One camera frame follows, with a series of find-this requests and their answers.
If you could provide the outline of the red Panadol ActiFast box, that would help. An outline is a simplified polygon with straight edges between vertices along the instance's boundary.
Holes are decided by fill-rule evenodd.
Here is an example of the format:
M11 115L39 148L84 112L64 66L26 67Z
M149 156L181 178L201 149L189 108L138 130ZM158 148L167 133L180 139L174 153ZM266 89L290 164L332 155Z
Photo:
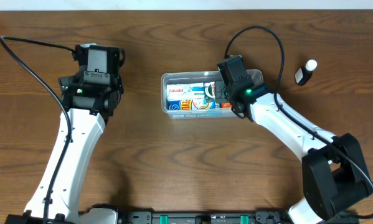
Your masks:
M231 108L232 105L231 105L230 103L221 103L221 104L220 104L220 107L221 107L221 108Z

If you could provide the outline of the blue Kool Fever box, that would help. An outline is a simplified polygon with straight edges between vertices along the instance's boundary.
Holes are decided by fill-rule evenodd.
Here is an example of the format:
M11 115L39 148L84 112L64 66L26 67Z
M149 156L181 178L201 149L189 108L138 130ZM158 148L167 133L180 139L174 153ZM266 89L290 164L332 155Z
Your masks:
M209 101L205 94L191 100L168 100L167 109L170 111L192 111L192 110L213 110L219 109L220 104L215 101Z

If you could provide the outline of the white blue Panadol box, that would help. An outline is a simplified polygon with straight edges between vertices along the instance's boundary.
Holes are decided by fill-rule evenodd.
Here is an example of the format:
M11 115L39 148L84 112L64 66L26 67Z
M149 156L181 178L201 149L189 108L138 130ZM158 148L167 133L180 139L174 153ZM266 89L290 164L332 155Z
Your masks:
M191 100L204 96L203 83L171 84L166 86L168 100Z

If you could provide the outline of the dark syrup bottle white cap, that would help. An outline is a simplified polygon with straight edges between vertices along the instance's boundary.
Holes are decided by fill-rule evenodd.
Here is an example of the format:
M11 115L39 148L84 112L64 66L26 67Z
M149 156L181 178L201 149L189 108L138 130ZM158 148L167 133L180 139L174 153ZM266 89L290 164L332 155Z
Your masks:
M312 77L312 74L317 66L317 61L315 61L314 59L308 60L307 63L304 66L300 67L295 73L296 84L299 86L305 85Z

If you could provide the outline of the green Zam-Buk box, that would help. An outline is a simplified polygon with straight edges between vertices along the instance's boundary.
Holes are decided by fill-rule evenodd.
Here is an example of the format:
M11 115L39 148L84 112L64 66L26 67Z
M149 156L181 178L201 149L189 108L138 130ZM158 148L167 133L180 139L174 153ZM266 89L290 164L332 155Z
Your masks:
M204 94L209 101L215 101L215 82L204 83Z

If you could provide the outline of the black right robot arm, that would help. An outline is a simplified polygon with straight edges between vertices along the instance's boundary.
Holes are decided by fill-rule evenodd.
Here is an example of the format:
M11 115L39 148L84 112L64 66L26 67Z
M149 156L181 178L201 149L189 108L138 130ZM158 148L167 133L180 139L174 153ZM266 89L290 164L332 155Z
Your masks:
M303 198L288 209L293 223L340 223L360 219L348 208L373 195L373 182L358 140L323 130L261 83L215 83L215 99L240 118L263 126L301 161Z

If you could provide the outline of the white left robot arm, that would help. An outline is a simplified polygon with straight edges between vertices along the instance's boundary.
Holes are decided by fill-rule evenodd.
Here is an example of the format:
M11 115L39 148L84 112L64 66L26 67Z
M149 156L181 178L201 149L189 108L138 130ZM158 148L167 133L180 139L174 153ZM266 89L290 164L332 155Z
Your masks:
M100 109L93 109L104 99L103 83L97 79L87 83L84 72L60 78L62 93L76 84L77 91L70 106L60 115L55 146L39 188L27 203L22 215L8 215L6 223L118 223L120 212L107 204L94 205L80 213L80 194L92 152L108 118L121 99L123 89L114 92Z

